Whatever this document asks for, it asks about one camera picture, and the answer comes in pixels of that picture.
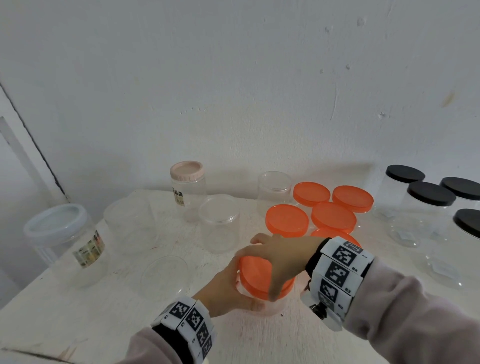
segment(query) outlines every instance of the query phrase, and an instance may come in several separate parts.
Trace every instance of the jar with pink lid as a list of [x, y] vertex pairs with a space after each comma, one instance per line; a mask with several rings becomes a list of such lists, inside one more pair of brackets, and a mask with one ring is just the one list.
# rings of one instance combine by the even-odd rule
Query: jar with pink lid
[[170, 177], [179, 216], [186, 222], [198, 221], [198, 207], [207, 193], [203, 165], [194, 160], [179, 162], [170, 168]]

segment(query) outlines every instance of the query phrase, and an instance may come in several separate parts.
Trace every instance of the orange plastic lid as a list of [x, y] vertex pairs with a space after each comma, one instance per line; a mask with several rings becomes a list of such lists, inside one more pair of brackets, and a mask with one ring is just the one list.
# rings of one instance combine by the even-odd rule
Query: orange plastic lid
[[321, 236], [322, 238], [334, 238], [336, 236], [339, 236], [340, 238], [345, 239], [348, 242], [354, 243], [361, 248], [361, 245], [357, 241], [357, 239], [340, 230], [321, 228], [315, 230], [313, 233], [310, 234], [310, 236]]
[[331, 228], [350, 234], [357, 224], [357, 218], [342, 205], [321, 202], [312, 209], [312, 222], [320, 229]]
[[[272, 278], [272, 264], [256, 256], [240, 258], [240, 282], [253, 297], [268, 301], [268, 287]], [[293, 288], [295, 278], [285, 282], [278, 298], [283, 298]]]
[[307, 233], [308, 215], [300, 208], [292, 205], [275, 205], [265, 215], [265, 225], [272, 234], [280, 234], [284, 238], [298, 238]]
[[328, 201], [330, 191], [319, 183], [300, 182], [293, 187], [293, 198], [299, 204], [314, 207], [319, 202]]
[[371, 210], [373, 197], [367, 191], [355, 186], [338, 186], [332, 193], [332, 201], [350, 211], [364, 213]]

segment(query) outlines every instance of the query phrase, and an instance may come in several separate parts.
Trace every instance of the long-sleeve shirt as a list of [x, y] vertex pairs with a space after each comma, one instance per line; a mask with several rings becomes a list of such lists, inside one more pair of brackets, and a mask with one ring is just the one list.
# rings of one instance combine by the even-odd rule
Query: long-sleeve shirt
[[[392, 364], [480, 363], [479, 322], [378, 258], [355, 295], [344, 328], [368, 340]], [[132, 337], [119, 364], [181, 361], [160, 335], [144, 328]]]

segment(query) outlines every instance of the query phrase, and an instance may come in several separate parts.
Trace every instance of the black lid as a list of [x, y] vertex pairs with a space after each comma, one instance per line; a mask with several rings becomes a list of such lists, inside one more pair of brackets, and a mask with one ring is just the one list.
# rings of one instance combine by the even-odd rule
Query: black lid
[[463, 231], [480, 239], [480, 210], [463, 208], [453, 216], [453, 222]]
[[456, 199], [452, 191], [430, 182], [412, 182], [407, 192], [413, 198], [434, 206], [450, 206]]
[[480, 183], [459, 177], [445, 177], [440, 182], [442, 187], [448, 188], [458, 197], [467, 200], [480, 201]]
[[425, 174], [416, 168], [409, 166], [402, 166], [400, 164], [392, 164], [387, 167], [385, 174], [395, 181], [403, 183], [412, 183], [416, 181], [423, 181]]

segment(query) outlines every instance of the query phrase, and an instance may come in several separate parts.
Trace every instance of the pink lid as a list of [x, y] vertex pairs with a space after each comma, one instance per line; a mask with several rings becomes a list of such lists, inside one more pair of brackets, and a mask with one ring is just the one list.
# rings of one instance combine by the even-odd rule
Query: pink lid
[[186, 160], [170, 168], [170, 177], [176, 181], [195, 181], [204, 176], [204, 167], [200, 162]]

